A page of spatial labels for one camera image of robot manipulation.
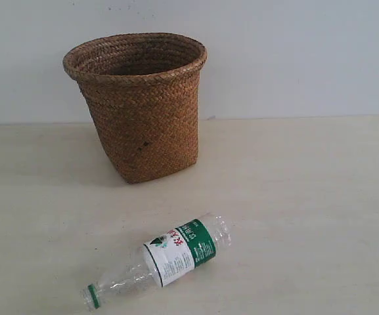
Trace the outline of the brown woven wicker basket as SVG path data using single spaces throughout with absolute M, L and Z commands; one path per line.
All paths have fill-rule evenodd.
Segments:
M 198 158 L 198 87 L 205 46 L 175 33 L 128 33 L 82 43 L 64 71 L 87 103 L 108 159 L 130 184 Z

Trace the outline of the clear plastic bottle green label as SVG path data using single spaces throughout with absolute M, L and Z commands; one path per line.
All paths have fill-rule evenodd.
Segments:
M 115 296 L 128 297 L 149 287 L 165 287 L 212 260 L 231 245 L 225 219 L 207 213 L 148 240 L 129 259 L 82 291 L 90 311 Z

